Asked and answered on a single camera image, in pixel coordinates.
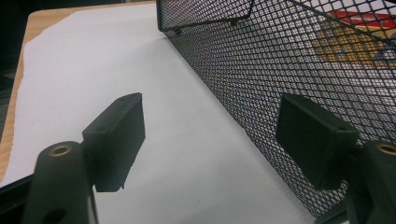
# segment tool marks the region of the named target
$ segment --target white paper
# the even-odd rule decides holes
[[[313,223],[169,40],[155,5],[80,11],[29,42],[2,185],[38,153],[140,91],[146,141],[125,189],[96,193],[100,223]]]

